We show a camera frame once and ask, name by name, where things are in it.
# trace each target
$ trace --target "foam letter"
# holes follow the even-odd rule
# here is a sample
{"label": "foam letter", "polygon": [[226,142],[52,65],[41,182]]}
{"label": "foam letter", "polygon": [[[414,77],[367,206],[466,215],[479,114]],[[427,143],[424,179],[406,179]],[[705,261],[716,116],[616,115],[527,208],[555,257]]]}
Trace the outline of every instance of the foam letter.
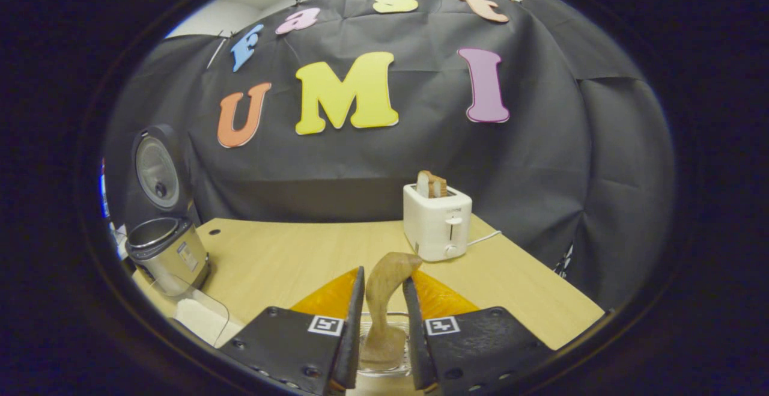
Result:
{"label": "foam letter", "polygon": [[476,123],[503,123],[510,118],[508,108],[502,106],[497,64],[502,61],[494,52],[463,48],[457,51],[470,68],[473,104],[467,109],[467,118]]}
{"label": "foam letter", "polygon": [[339,129],[347,119],[352,100],[357,108],[350,123],[358,128],[387,127],[398,123],[398,112],[390,106],[387,84],[388,66],[395,57],[389,52],[360,55],[340,82],[326,62],[313,62],[296,71],[302,81],[302,119],[296,133],[320,133],[326,122],[319,116],[321,103],[326,117]]}
{"label": "foam letter", "polygon": [[241,130],[234,130],[233,121],[236,117],[238,102],[243,98],[243,93],[230,94],[222,98],[222,112],[219,114],[219,128],[216,131],[216,137],[219,143],[225,148],[241,147],[245,145],[256,134],[259,128],[259,118],[261,118],[261,104],[264,102],[264,93],[272,87],[272,84],[266,82],[258,84],[248,90],[248,97],[251,98],[251,105],[248,106],[248,118]]}
{"label": "foam letter", "polygon": [[492,10],[492,7],[498,7],[497,2],[494,1],[487,1],[487,0],[461,0],[461,1],[467,1],[467,4],[470,5],[470,9],[475,12],[475,14],[479,15],[480,17],[483,17],[484,19],[492,20],[495,22],[507,22],[508,16],[505,16],[503,14],[494,13],[494,10]]}
{"label": "foam letter", "polygon": [[305,29],[308,26],[312,26],[315,22],[318,22],[318,19],[316,19],[318,13],[321,13],[321,9],[318,7],[296,12],[286,18],[285,23],[275,30],[275,34],[286,34],[286,32],[291,32],[294,29]]}
{"label": "foam letter", "polygon": [[374,0],[374,10],[379,13],[405,13],[419,7],[416,0]]}
{"label": "foam letter", "polygon": [[239,42],[236,43],[236,45],[234,45],[230,50],[230,52],[233,53],[234,57],[236,58],[236,64],[233,67],[233,73],[238,71],[241,65],[243,65],[244,62],[246,62],[246,60],[251,58],[251,56],[254,54],[252,47],[256,46],[256,42],[259,40],[259,35],[257,33],[262,28],[264,28],[264,25],[261,23],[259,23],[257,26],[254,26],[254,28],[251,31],[248,31],[244,37],[239,40]]}

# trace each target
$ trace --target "white toaster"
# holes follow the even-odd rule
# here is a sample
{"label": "white toaster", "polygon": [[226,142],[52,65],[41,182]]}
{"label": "white toaster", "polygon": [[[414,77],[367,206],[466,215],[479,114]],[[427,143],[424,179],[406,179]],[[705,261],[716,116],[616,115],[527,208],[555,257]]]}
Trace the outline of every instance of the white toaster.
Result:
{"label": "white toaster", "polygon": [[444,261],[467,250],[473,201],[452,187],[446,191],[448,196],[426,198],[415,184],[403,187],[403,232],[425,261]]}

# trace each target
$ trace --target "black fabric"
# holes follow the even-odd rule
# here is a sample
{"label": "black fabric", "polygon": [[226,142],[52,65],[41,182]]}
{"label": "black fabric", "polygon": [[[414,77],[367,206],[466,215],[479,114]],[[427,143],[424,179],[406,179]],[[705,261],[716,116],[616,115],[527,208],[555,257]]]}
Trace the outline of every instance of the black fabric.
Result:
{"label": "black fabric", "polygon": [[[603,308],[616,306],[648,276],[670,215],[675,178],[661,106],[620,46],[571,7],[493,1],[510,22],[486,21],[459,0],[418,0],[417,10],[393,14],[376,13],[374,0],[306,0],[258,22],[254,54],[237,73],[230,50],[253,25],[225,41],[209,68],[221,39],[166,40],[157,51],[167,54],[151,58],[175,67],[148,59],[138,76],[166,70],[163,81],[175,85],[134,79],[118,111],[134,109],[140,122],[119,129],[130,136],[162,120],[185,136],[184,168],[203,221],[396,220],[402,186],[430,169],[545,265],[554,267],[574,242],[568,280]],[[321,8],[318,23],[275,35],[286,16],[309,7]],[[189,44],[174,47],[181,42]],[[457,54],[464,47],[502,57],[508,122],[467,119],[472,87]],[[357,129],[348,117],[339,130],[327,123],[321,133],[297,135],[296,71],[324,61],[343,79],[356,58],[376,51],[395,56],[388,86],[399,123]],[[220,146],[222,98],[264,82],[272,89],[253,139]],[[236,128],[247,107],[245,96]],[[108,156],[108,166],[122,157]],[[115,199],[139,201],[132,187]],[[113,190],[121,193],[108,181],[111,205]]]}

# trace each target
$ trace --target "blue letter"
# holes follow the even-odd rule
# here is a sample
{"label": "blue letter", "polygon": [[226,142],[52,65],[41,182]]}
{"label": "blue letter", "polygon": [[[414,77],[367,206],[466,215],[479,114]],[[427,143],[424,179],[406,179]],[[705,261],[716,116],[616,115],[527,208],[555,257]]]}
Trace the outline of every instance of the blue letter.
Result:
{"label": "blue letter", "polygon": [[259,35],[257,33],[264,28],[264,25],[259,23],[257,26],[254,26],[254,28],[251,31],[248,31],[248,33],[243,37],[236,45],[233,46],[233,49],[231,49],[231,53],[233,53],[234,56],[236,56],[236,65],[233,67],[233,73],[238,71],[238,69],[241,67],[241,65],[244,64],[244,62],[251,58],[251,56],[254,54],[254,50],[252,47],[256,46],[256,40],[259,40]]}

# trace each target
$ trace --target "wooden table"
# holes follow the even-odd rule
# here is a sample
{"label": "wooden table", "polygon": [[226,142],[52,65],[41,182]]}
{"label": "wooden table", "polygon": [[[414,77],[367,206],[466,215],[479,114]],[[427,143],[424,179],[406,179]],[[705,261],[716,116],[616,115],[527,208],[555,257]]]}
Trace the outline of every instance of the wooden table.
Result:
{"label": "wooden table", "polygon": [[[219,234],[209,234],[219,230]],[[477,216],[470,240],[495,229]],[[336,276],[363,265],[366,276],[390,251],[413,253],[403,221],[352,224],[289,224],[214,219],[198,234],[211,254],[213,270],[201,290],[247,323],[267,306],[291,308]],[[451,261],[421,266],[478,308],[503,306],[551,349],[580,335],[604,311],[552,269],[502,234],[467,248]],[[134,280],[164,311],[167,300],[149,292],[143,276]],[[406,311],[397,290],[388,311]]]}

